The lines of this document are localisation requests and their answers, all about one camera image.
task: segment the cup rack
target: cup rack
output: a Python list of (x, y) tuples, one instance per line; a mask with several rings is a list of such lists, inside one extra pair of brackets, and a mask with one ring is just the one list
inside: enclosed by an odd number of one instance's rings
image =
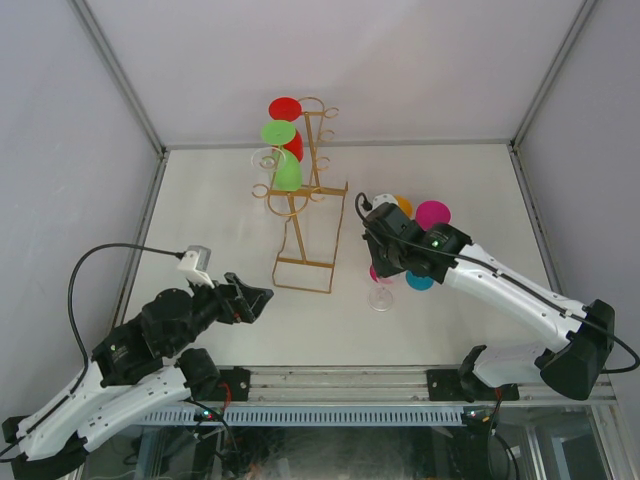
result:
[[(304, 126), (306, 130), (307, 136), (307, 144), (311, 156), (311, 172), (309, 173), (309, 179), (306, 184), (303, 184), (296, 191), (290, 192), (286, 190), (278, 190), (275, 187), (275, 173), (271, 174), (271, 179), (269, 185), (259, 183), (253, 186), (252, 195), (255, 198), (265, 199), (267, 208), (274, 214), (285, 217), (287, 220), (284, 224), (284, 238), (282, 240), (282, 246), (280, 251), (276, 256), (275, 263), (273, 265), (273, 270), (271, 272), (271, 278), (273, 280), (273, 284), (276, 287), (282, 288), (291, 288), (294, 290), (303, 290), (307, 292), (316, 292), (316, 293), (331, 293), (333, 286), (333, 276), (335, 272), (336, 266), (336, 257), (338, 255), (338, 243), (340, 241), (340, 230), (342, 228), (342, 219), (344, 217), (344, 202), (346, 199), (347, 192), (349, 190), (349, 182), (345, 182), (344, 188), (333, 188), (323, 186), (320, 182), (320, 172), (326, 171), (329, 168), (330, 159), (326, 156), (318, 156), (318, 150), (320, 145), (330, 142), (335, 135), (335, 132), (331, 129), (324, 128), (324, 120), (332, 119), (338, 115), (338, 109), (336, 107), (326, 108), (324, 102), (316, 97), (303, 97), (298, 99), (301, 105), (309, 104), (310, 102), (314, 102), (319, 109), (316, 110), (307, 110), (303, 108), (301, 116), (304, 119)], [(314, 131), (312, 119), (318, 117), (318, 127), (317, 130)], [(278, 151), (282, 149), (282, 145), (274, 145), (273, 150)], [(277, 162), (279, 161), (277, 158), (270, 158), (270, 160), (274, 161), (277, 167)], [(263, 189), (264, 193), (257, 193), (256, 189)], [(305, 211), (310, 202), (318, 203), (322, 202), (325, 198), (324, 196), (338, 196), (342, 197), (342, 204), (340, 209), (340, 220), (338, 223), (338, 229), (336, 232), (335, 239), (335, 248), (333, 251), (333, 260), (331, 262), (319, 262), (309, 259), (307, 255), (307, 251), (304, 246), (304, 239), (302, 236), (302, 230), (300, 228), (299, 216)], [(273, 206), (272, 200), (273, 198), (281, 197), (286, 198), (286, 209), (285, 211), (279, 211)], [(296, 200), (302, 199), (302, 205), (296, 205)], [(284, 249), (287, 244), (287, 234), (288, 234), (288, 226), (289, 224), (293, 224), (293, 228), (295, 229), (296, 240), (298, 243), (298, 248), (300, 250), (300, 258), (290, 258), (283, 254)], [(316, 288), (307, 288), (301, 287), (297, 285), (288, 285), (284, 283), (279, 283), (277, 280), (277, 270), (278, 266), (282, 263), (295, 264), (295, 265), (305, 265), (314, 268), (326, 268), (331, 270), (331, 274), (329, 277), (329, 284), (326, 289), (316, 289)]]

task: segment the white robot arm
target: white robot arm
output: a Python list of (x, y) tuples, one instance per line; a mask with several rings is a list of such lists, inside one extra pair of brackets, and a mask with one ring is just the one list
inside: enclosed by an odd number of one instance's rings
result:
[[(178, 270), (193, 291), (168, 289), (140, 314), (114, 328), (92, 352), (86, 368), (47, 405), (2, 424), (16, 480), (54, 480), (82, 465), (107, 439), (159, 407), (193, 397), (207, 400), (221, 378), (205, 349), (186, 349), (213, 322), (253, 323), (273, 296), (243, 284), (227, 284), (205, 272), (210, 250), (190, 246)], [(174, 365), (165, 358), (180, 357)]]
[(365, 226), (373, 267), (379, 277), (405, 270), (419, 277), (463, 290), (494, 305), (536, 332), (539, 343), (497, 349), (479, 345), (462, 362), (459, 381), (465, 398), (481, 398), (508, 384), (539, 382), (576, 400), (586, 400), (614, 342), (640, 358), (613, 334), (614, 310), (600, 300), (587, 306), (551, 292), (502, 265), (448, 224), (424, 231), (393, 203), (381, 203), (366, 218), (360, 212), (372, 205), (364, 194), (356, 210)]

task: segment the black cable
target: black cable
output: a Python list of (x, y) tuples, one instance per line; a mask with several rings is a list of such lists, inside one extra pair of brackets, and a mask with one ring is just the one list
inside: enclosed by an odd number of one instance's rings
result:
[(493, 465), (491, 463), (491, 451), (489, 450), (489, 443), (491, 441), (491, 434), (493, 433), (493, 422), (495, 422), (495, 418), (500, 411), (500, 406), (502, 405), (502, 395), (498, 398), (496, 402), (496, 406), (493, 408), (493, 412), (491, 412), (491, 416), (489, 416), (489, 428), (487, 430), (487, 466), (489, 467), (489, 474), (491, 478), (495, 480), (495, 476), (493, 475)]
[[(172, 256), (172, 257), (176, 257), (178, 260), (181, 260), (184, 257), (184, 252), (172, 252), (172, 251), (169, 251), (169, 250), (160, 250), (158, 248), (151, 248), (151, 247), (145, 247), (143, 245), (136, 245), (134, 243), (105, 243), (103, 245), (98, 245), (97, 247), (92, 248), (87, 253), (85, 253), (82, 257), (80, 257), (80, 260), (78, 260), (78, 262), (76, 263), (75, 267), (73, 268), (73, 271), (71, 272), (71, 277), (69, 278), (69, 287), (67, 289), (67, 313), (69, 315), (69, 323), (71, 325), (71, 331), (73, 332), (73, 336), (75, 337), (76, 343), (78, 344), (78, 348), (80, 349), (80, 353), (82, 354), (82, 361), (83, 361), (82, 372), (80, 373), (80, 376), (76, 380), (76, 383), (73, 385), (73, 387), (71, 387), (71, 390), (69, 390), (69, 393), (67, 395), (65, 395), (58, 403), (56, 403), (36, 423), (34, 423), (27, 430), (27, 432), (26, 432), (27, 434), (33, 432), (36, 428), (38, 428), (38, 426), (42, 422), (44, 422), (58, 408), (60, 408), (60, 406), (64, 402), (66, 402), (70, 398), (71, 395), (73, 395), (75, 393), (75, 391), (78, 389), (78, 387), (80, 386), (80, 384), (84, 380), (84, 377), (87, 375), (87, 370), (89, 369), (89, 355), (87, 354), (87, 349), (85, 348), (84, 343), (82, 342), (82, 338), (80, 337), (80, 333), (78, 332), (78, 325), (76, 324), (76, 319), (75, 319), (75, 316), (73, 314), (73, 288), (74, 288), (74, 285), (75, 285), (75, 282), (76, 282), (76, 277), (78, 276), (78, 271), (80, 270), (80, 267), (82, 266), (84, 261), (87, 258), (89, 258), (92, 254), (94, 254), (95, 252), (98, 252), (100, 250), (105, 250), (107, 248), (129, 248), (129, 249), (132, 249), (132, 250), (143, 250), (145, 252), (159, 253), (159, 254), (162, 254), (162, 255), (169, 255), (169, 256)], [(23, 438), (25, 438), (25, 437), (20, 437), (15, 442), (13, 442), (11, 445), (9, 445), (7, 448), (2, 450), (0, 452), (0, 457), (2, 457), (4, 454), (6, 454), (9, 450), (14, 448), (15, 446), (17, 446), (22, 441)], [(0, 459), (0, 463), (8, 463), (8, 462), (11, 462), (12, 460), (13, 460), (12, 458), (11, 459)]]
[[(364, 218), (364, 216), (362, 215), (362, 212), (360, 212), (360, 206), (358, 204), (358, 198), (360, 197), (360, 193), (358, 195), (356, 195), (356, 211), (358, 213), (358, 216), (360, 218), (363, 219), (363, 221), (365, 221), (366, 224), (366, 219)], [(468, 257), (466, 255), (460, 255), (458, 253), (449, 253), (449, 252), (443, 252), (440, 250), (436, 250), (434, 248), (430, 248), (427, 247), (425, 245), (421, 245), (419, 243), (415, 243), (415, 242), (410, 242), (408, 240), (404, 240), (403, 238), (400, 238), (396, 235), (392, 235), (386, 232), (379, 232), (379, 231), (375, 231), (374, 232), (376, 235), (380, 235), (383, 237), (387, 237), (387, 238), (392, 238), (393, 240), (396, 240), (400, 243), (404, 243), (406, 245), (409, 245), (411, 247), (420, 249), (420, 250), (425, 250), (427, 252), (432, 252), (432, 253), (437, 253), (440, 255), (444, 255), (446, 257), (451, 257), (451, 258), (457, 258), (459, 260), (464, 260), (466, 262), (469, 263), (473, 263), (475, 265), (479, 265), (483, 268), (486, 268), (487, 270), (489, 270), (492, 274), (499, 276), (500, 278), (504, 278), (506, 281), (512, 283), (513, 285), (515, 285), (516, 287), (520, 288), (521, 290), (524, 290), (525, 292), (527, 292), (529, 295), (531, 295), (532, 297), (534, 297), (535, 299), (539, 300), (540, 302), (544, 303), (546, 306), (548, 306), (549, 308), (555, 310), (556, 312), (560, 313), (563, 316), (569, 317), (573, 320), (576, 320), (580, 323), (584, 323), (585, 325), (588, 325), (590, 328), (593, 328), (594, 330), (596, 330), (597, 332), (601, 333), (602, 335), (606, 336), (607, 338), (609, 338), (610, 340), (613, 340), (615, 343), (617, 343), (618, 345), (620, 345), (627, 353), (629, 353), (629, 355), (631, 355), (633, 357), (633, 363), (627, 367), (621, 367), (621, 368), (614, 368), (614, 369), (603, 369), (600, 373), (607, 373), (607, 374), (616, 374), (616, 373), (626, 373), (626, 372), (631, 372), (633, 370), (636, 370), (638, 367), (640, 367), (640, 355), (638, 355), (635, 350), (633, 350), (629, 345), (627, 345), (624, 341), (622, 341), (620, 338), (618, 338), (615, 334), (609, 332), (607, 329), (601, 327), (600, 325), (593, 323), (591, 320), (588, 320), (586, 318), (582, 318), (579, 317), (578, 315), (575, 315), (573, 313), (569, 313), (565, 308), (562, 308), (559, 305), (556, 305), (555, 303), (553, 303), (551, 300), (545, 298), (544, 296), (540, 295), (538, 292), (536, 292), (535, 290), (529, 288), (527, 285), (524, 285), (522, 282), (520, 282), (519, 280), (511, 277), (510, 275), (500, 272), (496, 267), (494, 267), (493, 265), (483, 262), (482, 260), (478, 260), (477, 258), (472, 258), (472, 257)]]
[(99, 252), (100, 250), (105, 250), (107, 248), (129, 248), (132, 250), (143, 250), (145, 252), (159, 253), (161, 255), (169, 255), (172, 257), (176, 257), (179, 260), (181, 260), (182, 257), (184, 256), (184, 253), (182, 252), (171, 252), (169, 250), (160, 250), (157, 248), (145, 247), (143, 245), (136, 245), (133, 243), (105, 243), (103, 245), (98, 245), (97, 247), (92, 248), (87, 253), (85, 253), (82, 257), (80, 257), (80, 260), (78, 260), (78, 262), (76, 263), (76, 266), (73, 268), (73, 272), (71, 272), (71, 278), (69, 279), (69, 288), (67, 289), (67, 313), (69, 314), (69, 323), (71, 324), (71, 331), (73, 332), (73, 336), (75, 337), (76, 343), (78, 344), (78, 348), (80, 349), (80, 353), (82, 354), (82, 360), (84, 362), (84, 365), (82, 367), (82, 373), (80, 374), (80, 376), (76, 380), (76, 383), (73, 385), (73, 387), (71, 387), (71, 390), (69, 391), (70, 394), (73, 394), (78, 389), (78, 387), (82, 383), (82, 380), (84, 380), (84, 377), (87, 374), (87, 370), (89, 369), (89, 355), (87, 354), (87, 349), (85, 348), (84, 343), (82, 342), (82, 338), (80, 338), (80, 333), (78, 332), (78, 325), (76, 324), (76, 319), (73, 314), (73, 288), (76, 283), (76, 277), (78, 276), (78, 271), (80, 270), (80, 267), (82, 266), (84, 261), (94, 253)]
[(496, 440), (500, 442), (500, 445), (502, 445), (502, 448), (504, 448), (504, 451), (507, 452), (507, 455), (509, 456), (511, 463), (513, 463), (513, 469), (516, 473), (516, 480), (520, 480), (520, 467), (518, 467), (518, 462), (516, 461), (516, 456), (513, 454), (513, 450), (511, 450), (511, 447), (506, 442), (506, 440), (502, 438), (501, 435), (499, 435), (498, 433), (495, 433), (493, 436), (496, 437)]
[(229, 424), (226, 422), (226, 420), (224, 419), (224, 417), (222, 415), (217, 413), (212, 408), (209, 408), (209, 407), (207, 407), (206, 405), (203, 405), (200, 402), (196, 402), (192, 398), (189, 398), (189, 399), (185, 400), (185, 402), (190, 403), (191, 405), (195, 405), (196, 407), (200, 407), (201, 409), (203, 409), (203, 410), (205, 410), (207, 412), (213, 413), (213, 415), (215, 415), (215, 417), (218, 419), (218, 421), (222, 424), (222, 426), (226, 430), (227, 435), (229, 435), (229, 438), (231, 439), (231, 443), (233, 443), (233, 449), (235, 450), (236, 455), (240, 455), (240, 449), (238, 448), (238, 444), (236, 443), (236, 438), (233, 436), (233, 433), (231, 432), (231, 427), (229, 426)]
[[(8, 447), (6, 447), (4, 450), (2, 450), (0, 452), (0, 457), (3, 456), (5, 453), (7, 453), (9, 450), (11, 450), (13, 447), (15, 447), (16, 445), (18, 445), (20, 443), (20, 441), (23, 439), (24, 437), (20, 437), (19, 439), (17, 439), (15, 442), (11, 443), (11, 445), (9, 445)], [(2, 458), (0, 459), (0, 463), (10, 463), (13, 461), (13, 458)]]

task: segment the white wall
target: white wall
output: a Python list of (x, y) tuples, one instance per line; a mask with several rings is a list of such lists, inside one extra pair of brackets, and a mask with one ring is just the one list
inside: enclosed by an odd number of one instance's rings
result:
[[(0, 2), (0, 44), (3, 420), (40, 408), (81, 368), (69, 275), (92, 246), (134, 238), (155, 158), (66, 2)], [(125, 258), (100, 254), (78, 278), (89, 349), (110, 322)]]
[[(616, 309), (640, 351), (640, 2), (601, 2), (523, 146), (571, 296)], [(614, 349), (608, 366), (629, 356)], [(640, 372), (611, 378), (640, 445)]]
[(90, 0), (169, 145), (260, 142), (280, 95), (339, 140), (507, 139), (582, 0)]

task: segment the pink cup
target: pink cup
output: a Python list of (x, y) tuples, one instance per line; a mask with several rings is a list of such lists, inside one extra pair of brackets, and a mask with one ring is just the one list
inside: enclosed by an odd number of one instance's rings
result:
[(418, 206), (415, 219), (423, 230), (428, 230), (436, 223), (449, 223), (451, 211), (444, 203), (429, 200)]

